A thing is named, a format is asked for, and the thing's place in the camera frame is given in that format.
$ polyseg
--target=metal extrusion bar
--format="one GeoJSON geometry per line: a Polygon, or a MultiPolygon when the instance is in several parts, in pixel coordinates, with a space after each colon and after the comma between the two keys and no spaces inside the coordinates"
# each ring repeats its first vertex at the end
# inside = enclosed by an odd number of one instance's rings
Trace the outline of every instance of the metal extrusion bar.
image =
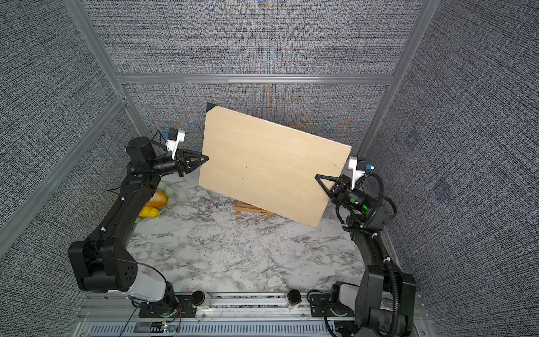
{"type": "Polygon", "coordinates": [[[427,27],[429,26],[432,16],[434,15],[439,3],[440,0],[425,0],[423,3],[416,21],[414,22],[412,31],[408,36],[408,40],[404,45],[403,51],[400,55],[400,60],[395,67],[394,81],[382,95],[380,104],[378,105],[378,108],[376,109],[376,112],[369,123],[367,131],[363,136],[363,140],[361,141],[361,145],[357,153],[358,157],[365,157],[367,155],[369,146],[372,144],[372,141],[376,136],[376,132],[382,124],[382,120],[384,119],[385,114],[391,105],[393,97],[395,97],[395,94],[397,93],[399,85],[404,78],[404,74],[406,73],[410,62],[412,62],[413,56],[416,54],[419,43],[421,42],[421,39],[423,38],[423,35],[425,34],[425,31],[427,30],[427,27]]]}
{"type": "Polygon", "coordinates": [[[84,156],[86,150],[99,137],[116,113],[126,104],[123,97],[118,97],[97,119],[86,134],[71,148],[49,175],[35,189],[32,195],[17,209],[9,220],[0,228],[0,258],[4,256],[17,237],[24,231],[48,198],[56,191],[62,181],[84,156]]]}
{"type": "Polygon", "coordinates": [[[123,94],[127,99],[127,105],[126,105],[127,114],[129,115],[129,119],[131,119],[131,122],[135,126],[135,130],[139,133],[139,135],[151,138],[152,134],[151,134],[150,128],[144,121],[144,118],[142,117],[142,114],[140,113],[139,109],[136,107],[136,104],[133,101],[131,94],[129,94],[129,91],[125,89],[124,85],[122,85],[122,88],[123,88],[123,94]]]}
{"type": "Polygon", "coordinates": [[[82,2],[80,0],[64,0],[64,4],[84,36],[84,40],[86,40],[86,43],[94,53],[94,56],[107,76],[110,85],[112,85],[117,95],[123,94],[120,83],[116,81],[114,76],[114,64],[106,52],[105,46],[101,42],[98,33],[95,31],[94,25],[90,21],[90,17],[88,17],[88,13],[86,13],[82,2]]]}
{"type": "Polygon", "coordinates": [[[423,303],[423,297],[416,293],[416,301],[413,309],[413,324],[419,337],[437,337],[434,329],[434,322],[429,316],[429,312],[423,303]]]}
{"type": "Polygon", "coordinates": [[[84,40],[92,50],[95,58],[97,59],[99,65],[103,69],[103,72],[107,76],[110,85],[114,89],[117,95],[125,96],[127,100],[126,111],[129,115],[129,118],[133,122],[135,129],[141,136],[151,137],[151,132],[144,118],[140,114],[139,110],[136,108],[135,103],[133,102],[129,93],[125,88],[118,82],[116,79],[116,67],[112,63],[110,56],[108,55],[105,46],[101,42],[98,33],[95,30],[88,13],[86,12],[83,4],[79,0],[64,0],[68,11],[70,12],[73,20],[77,24],[80,32],[84,36],[84,40]]]}
{"type": "MultiPolygon", "coordinates": [[[[322,321],[322,317],[312,317],[307,293],[302,292],[300,307],[289,310],[285,292],[265,293],[209,293],[211,308],[198,311],[195,318],[185,321],[322,321]]],[[[91,293],[84,302],[77,322],[126,321],[133,313],[131,301],[118,294],[91,293]]],[[[329,320],[353,320],[347,317],[329,317],[329,320]]],[[[151,321],[152,319],[133,316],[131,321],[151,321]]]]}
{"type": "Polygon", "coordinates": [[[117,80],[129,83],[187,84],[381,84],[389,85],[389,74],[173,74],[117,73],[117,80]]]}

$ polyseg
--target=plywood board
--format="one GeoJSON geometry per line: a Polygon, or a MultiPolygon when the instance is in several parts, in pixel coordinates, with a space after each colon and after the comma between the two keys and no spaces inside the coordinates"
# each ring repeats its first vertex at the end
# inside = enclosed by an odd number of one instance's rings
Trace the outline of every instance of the plywood board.
{"type": "Polygon", "coordinates": [[[314,176],[339,176],[350,146],[216,106],[202,153],[200,186],[317,227],[328,197],[314,176]]]}

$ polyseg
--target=aluminum frame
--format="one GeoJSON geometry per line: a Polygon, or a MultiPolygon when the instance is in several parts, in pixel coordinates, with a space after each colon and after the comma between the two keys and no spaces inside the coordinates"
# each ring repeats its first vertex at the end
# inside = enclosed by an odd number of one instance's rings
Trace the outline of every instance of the aluminum frame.
{"type": "Polygon", "coordinates": [[[390,74],[180,74],[117,73],[122,84],[381,84],[393,83],[390,74]]]}
{"type": "Polygon", "coordinates": [[[144,121],[135,102],[129,95],[129,92],[118,82],[116,78],[116,67],[108,55],[104,44],[101,42],[98,33],[95,30],[86,9],[79,0],[64,0],[71,17],[79,28],[84,40],[92,50],[107,79],[117,95],[123,96],[127,100],[126,111],[129,119],[133,122],[136,131],[140,136],[151,137],[150,128],[144,121]]]}
{"type": "MultiPolygon", "coordinates": [[[[177,295],[190,295],[191,293],[176,293],[177,295]]],[[[321,317],[312,317],[310,306],[306,300],[307,293],[301,292],[302,303],[300,307],[290,311],[286,306],[286,292],[210,292],[212,308],[207,311],[198,311],[195,318],[183,318],[182,322],[252,322],[252,321],[323,321],[321,317]]],[[[384,299],[390,299],[391,294],[384,292],[384,299]]],[[[71,337],[85,337],[91,330],[94,322],[127,322],[133,313],[130,300],[118,294],[90,293],[77,316],[71,330],[71,337]]],[[[416,294],[414,307],[414,337],[436,337],[433,322],[423,303],[420,293],[416,294]]],[[[353,321],[353,317],[328,317],[329,321],[353,321]]],[[[139,318],[133,315],[130,322],[159,321],[159,319],[139,318]]]]}
{"type": "Polygon", "coordinates": [[[439,4],[440,0],[424,0],[423,5],[419,10],[419,14],[417,15],[416,21],[413,24],[412,31],[410,32],[410,35],[408,35],[408,39],[404,44],[397,66],[395,67],[393,83],[385,89],[380,103],[378,104],[378,108],[369,122],[367,131],[365,131],[365,134],[363,135],[360,148],[357,152],[358,157],[365,157],[367,155],[367,151],[369,150],[369,147],[376,136],[376,132],[380,128],[382,120],[391,106],[391,102],[399,89],[400,83],[408,70],[408,66],[410,66],[410,63],[412,62],[414,55],[416,54],[419,43],[421,42],[421,39],[423,39],[423,35],[425,34],[425,31],[427,30],[432,16],[434,15],[434,12],[436,11],[436,8],[438,8],[439,4]]]}

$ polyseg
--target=metal base plate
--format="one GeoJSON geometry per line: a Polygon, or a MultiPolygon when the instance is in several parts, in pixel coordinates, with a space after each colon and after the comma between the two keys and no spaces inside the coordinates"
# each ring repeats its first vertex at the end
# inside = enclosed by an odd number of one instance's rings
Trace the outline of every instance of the metal base plate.
{"type": "MultiPolygon", "coordinates": [[[[178,305],[183,307],[182,309],[182,318],[194,318],[197,314],[197,308],[193,308],[191,305],[191,295],[176,295],[178,300],[178,305]]],[[[155,313],[151,313],[151,309],[140,308],[139,317],[140,318],[162,318],[167,320],[169,318],[163,318],[155,313]]]]}
{"type": "MultiPolygon", "coordinates": [[[[312,303],[310,306],[310,314],[313,317],[324,317],[324,309],[329,304],[329,298],[331,295],[328,294],[310,294],[309,299],[312,303]]],[[[333,311],[329,311],[327,314],[327,317],[341,317],[340,315],[337,316],[333,313],[333,311]]],[[[354,314],[351,312],[346,313],[346,315],[342,317],[354,317],[354,314]]]]}

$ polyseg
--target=marble countertop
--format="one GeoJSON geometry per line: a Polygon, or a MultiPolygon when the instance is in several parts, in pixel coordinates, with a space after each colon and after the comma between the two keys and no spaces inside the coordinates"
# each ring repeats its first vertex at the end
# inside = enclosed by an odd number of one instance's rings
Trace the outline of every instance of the marble countertop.
{"type": "Polygon", "coordinates": [[[279,215],[236,214],[236,200],[198,186],[198,170],[163,182],[176,193],[170,207],[139,223],[127,249],[160,270],[175,291],[306,291],[338,280],[360,283],[361,254],[332,204],[313,228],[279,215]]]}

